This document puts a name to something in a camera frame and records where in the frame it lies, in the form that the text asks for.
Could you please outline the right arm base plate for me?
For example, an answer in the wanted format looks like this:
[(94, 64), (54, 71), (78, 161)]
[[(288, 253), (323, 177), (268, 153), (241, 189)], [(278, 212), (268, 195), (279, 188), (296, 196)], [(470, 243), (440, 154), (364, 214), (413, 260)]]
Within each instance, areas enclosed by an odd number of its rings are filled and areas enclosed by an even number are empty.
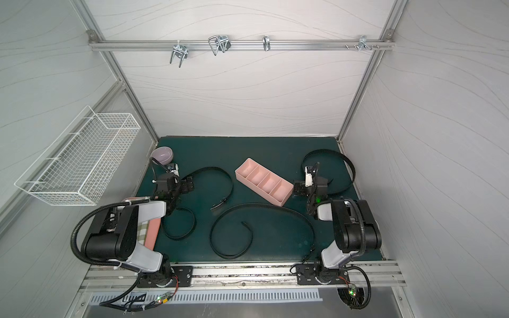
[(321, 265), (296, 264), (290, 269), (299, 286), (335, 286), (350, 284), (346, 271), (328, 269)]

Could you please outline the pink divided storage box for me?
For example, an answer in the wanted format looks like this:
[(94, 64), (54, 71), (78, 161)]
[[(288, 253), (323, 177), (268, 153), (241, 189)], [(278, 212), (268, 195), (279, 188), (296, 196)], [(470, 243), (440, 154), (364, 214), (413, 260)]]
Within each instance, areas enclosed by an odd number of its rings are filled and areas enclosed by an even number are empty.
[(289, 181), (248, 158), (235, 170), (238, 181), (257, 193), (263, 199), (283, 207), (292, 195), (294, 186)]

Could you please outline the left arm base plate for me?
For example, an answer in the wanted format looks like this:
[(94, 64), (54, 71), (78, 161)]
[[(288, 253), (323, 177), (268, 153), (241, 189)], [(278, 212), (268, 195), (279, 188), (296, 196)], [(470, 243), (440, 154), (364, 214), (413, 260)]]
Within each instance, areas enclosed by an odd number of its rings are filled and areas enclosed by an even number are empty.
[(171, 268), (161, 268), (157, 272), (144, 272), (137, 284), (138, 288), (171, 288), (171, 287), (190, 287), (193, 266), (172, 266)]

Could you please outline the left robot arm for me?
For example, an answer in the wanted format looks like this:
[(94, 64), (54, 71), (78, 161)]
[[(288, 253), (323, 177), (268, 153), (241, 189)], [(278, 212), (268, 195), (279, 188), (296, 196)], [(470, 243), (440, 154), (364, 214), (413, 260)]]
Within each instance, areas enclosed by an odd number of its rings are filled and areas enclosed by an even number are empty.
[(74, 256), (90, 265), (116, 266), (137, 272), (157, 286), (176, 279), (168, 257), (138, 241), (138, 226), (163, 219), (176, 209), (180, 195), (194, 190), (192, 176), (169, 172), (155, 181), (152, 197), (103, 205), (78, 222), (70, 237)]

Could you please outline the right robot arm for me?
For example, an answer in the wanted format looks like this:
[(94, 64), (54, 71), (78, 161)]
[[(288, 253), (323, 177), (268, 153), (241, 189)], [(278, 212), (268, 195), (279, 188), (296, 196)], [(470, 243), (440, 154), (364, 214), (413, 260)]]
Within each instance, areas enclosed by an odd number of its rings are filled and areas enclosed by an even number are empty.
[(306, 175), (294, 184), (294, 194), (307, 198), (306, 211), (314, 219), (331, 222), (334, 239), (314, 263), (315, 279), (321, 284), (332, 281), (331, 275), (346, 274), (351, 261), (382, 246), (379, 225), (365, 200), (348, 197), (333, 199), (327, 194), (328, 180)]

